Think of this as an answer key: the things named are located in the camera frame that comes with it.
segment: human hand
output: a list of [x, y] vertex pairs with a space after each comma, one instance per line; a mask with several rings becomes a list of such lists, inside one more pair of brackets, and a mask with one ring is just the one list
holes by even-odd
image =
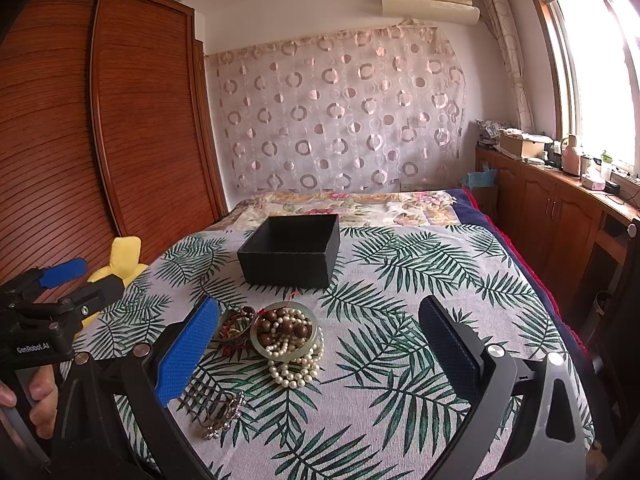
[[[58, 410], [58, 387], [53, 377], [51, 365], [41, 366], [29, 382], [29, 393], [36, 401], [36, 405], [29, 412], [29, 418], [36, 427], [36, 434], [40, 438], [51, 438], [56, 423]], [[8, 408], [15, 407], [16, 398], [8, 386], [0, 383], [0, 404]], [[7, 428], [16, 444], [17, 434], [11, 428]]]

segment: wooden wardrobe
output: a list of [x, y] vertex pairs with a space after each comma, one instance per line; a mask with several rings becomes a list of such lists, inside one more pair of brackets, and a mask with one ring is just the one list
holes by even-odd
[[226, 213], [193, 31], [171, 0], [28, 2], [0, 44], [0, 283], [116, 236], [151, 263]]

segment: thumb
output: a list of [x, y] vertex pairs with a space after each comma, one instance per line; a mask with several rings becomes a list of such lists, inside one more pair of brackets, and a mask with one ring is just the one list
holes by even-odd
[[15, 394], [6, 384], [0, 381], [0, 404], [8, 408], [13, 408], [15, 403]]

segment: floral bedspread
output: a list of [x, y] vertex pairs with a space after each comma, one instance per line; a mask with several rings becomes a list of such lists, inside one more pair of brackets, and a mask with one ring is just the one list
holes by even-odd
[[269, 192], [243, 200], [212, 230], [245, 231], [267, 216], [337, 214], [341, 226], [417, 226], [459, 224], [455, 199], [446, 191], [355, 194]]
[[[249, 286], [236, 253], [249, 233], [206, 231], [165, 252], [77, 339], [96, 358], [153, 343], [184, 319], [203, 294], [223, 309], [256, 310], [288, 297], [288, 288]], [[457, 322], [510, 353], [542, 359], [560, 352], [569, 369], [586, 445], [593, 425], [580, 379], [540, 297], [486, 228], [342, 226], [334, 277], [325, 290], [302, 290], [325, 338], [316, 380], [291, 390], [270, 377], [251, 350], [214, 346], [194, 380], [242, 391], [248, 405], [219, 440], [202, 440], [177, 400], [169, 407], [203, 462], [219, 480], [421, 479], [445, 449], [469, 405], [455, 395], [417, 323], [422, 298], [434, 294]], [[512, 397], [494, 444], [477, 472], [495, 468], [520, 399]], [[149, 462], [125, 400], [122, 420]]]

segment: wall curtain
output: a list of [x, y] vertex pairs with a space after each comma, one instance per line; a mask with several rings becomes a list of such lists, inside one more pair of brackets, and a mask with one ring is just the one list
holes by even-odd
[[494, 33], [500, 44], [504, 65], [511, 83], [511, 95], [518, 112], [518, 127], [529, 133], [535, 133], [533, 115], [524, 89], [524, 63], [518, 30], [508, 0], [483, 0], [489, 11]]
[[214, 62], [218, 135], [247, 194], [392, 191], [459, 177], [465, 78], [437, 27], [307, 36]]

